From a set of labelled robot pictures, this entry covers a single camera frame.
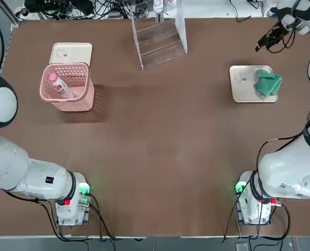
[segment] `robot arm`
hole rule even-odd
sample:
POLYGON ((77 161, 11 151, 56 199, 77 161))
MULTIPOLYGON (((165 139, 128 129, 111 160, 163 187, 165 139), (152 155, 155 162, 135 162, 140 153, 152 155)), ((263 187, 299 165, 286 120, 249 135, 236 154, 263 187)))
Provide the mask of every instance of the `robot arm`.
MULTIPOLYGON (((310 30, 310 0, 263 1, 268 16, 276 14, 278 22, 259 41, 256 51, 269 49, 290 31, 305 34, 310 30)), ((310 81, 310 62, 307 69, 310 81)), ((240 219, 245 224, 267 224, 272 198, 310 199, 310 127, 284 149, 266 154, 258 172, 244 172, 239 184, 245 190, 238 198, 240 219)))
MULTIPOLYGON (((0 128, 14 120, 17 110, 13 88, 0 77, 0 128)), ((60 225, 88 222, 90 187, 84 176, 55 163, 31 159, 25 150, 2 136, 0 188, 43 200, 54 199, 60 225)))

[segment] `green towel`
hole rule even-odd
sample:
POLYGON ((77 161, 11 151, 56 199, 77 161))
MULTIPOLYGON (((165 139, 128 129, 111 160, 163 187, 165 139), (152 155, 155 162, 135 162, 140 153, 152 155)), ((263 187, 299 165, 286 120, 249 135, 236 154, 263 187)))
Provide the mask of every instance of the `green towel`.
POLYGON ((254 84, 254 88, 258 93, 268 97, 278 92, 282 81, 281 76, 268 73, 263 69, 258 70, 257 75, 259 76, 259 81, 254 84))

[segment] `pink basket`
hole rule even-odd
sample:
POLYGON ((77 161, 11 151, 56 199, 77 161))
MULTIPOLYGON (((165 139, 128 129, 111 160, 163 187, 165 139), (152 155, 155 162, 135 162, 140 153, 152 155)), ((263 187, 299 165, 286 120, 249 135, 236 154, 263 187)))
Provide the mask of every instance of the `pink basket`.
POLYGON ((52 103, 61 111, 88 111, 93 106, 94 86, 90 77, 89 66, 85 63, 75 64, 50 64, 42 75, 40 96, 52 103), (49 75, 56 73, 74 94, 74 98, 61 98, 52 83, 49 75))

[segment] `white tray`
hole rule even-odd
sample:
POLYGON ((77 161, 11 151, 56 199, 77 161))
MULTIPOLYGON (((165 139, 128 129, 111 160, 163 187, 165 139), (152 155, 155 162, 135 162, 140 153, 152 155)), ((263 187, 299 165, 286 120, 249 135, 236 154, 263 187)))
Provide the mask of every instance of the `white tray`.
POLYGON ((49 64, 72 64, 84 62, 90 66, 92 44, 56 43, 52 47, 49 64))
POLYGON ((233 98, 236 102, 274 103, 277 101, 277 94, 261 99, 256 93, 254 84, 259 81, 259 77, 257 75, 257 70, 259 69, 273 73, 271 67, 267 65, 233 65, 230 67, 230 83, 232 86, 233 98))

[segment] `bottle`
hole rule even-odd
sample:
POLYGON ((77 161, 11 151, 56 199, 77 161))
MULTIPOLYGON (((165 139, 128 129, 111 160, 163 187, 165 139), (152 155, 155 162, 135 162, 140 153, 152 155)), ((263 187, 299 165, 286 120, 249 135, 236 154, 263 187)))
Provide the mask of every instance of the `bottle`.
POLYGON ((74 95, 70 88, 66 85, 66 83, 61 80, 56 73, 51 73, 49 76, 49 80, 54 86, 55 90, 57 90, 62 98, 74 98, 74 95))
POLYGON ((156 13, 161 13, 163 11, 163 1, 164 0, 154 0, 154 11, 156 13))

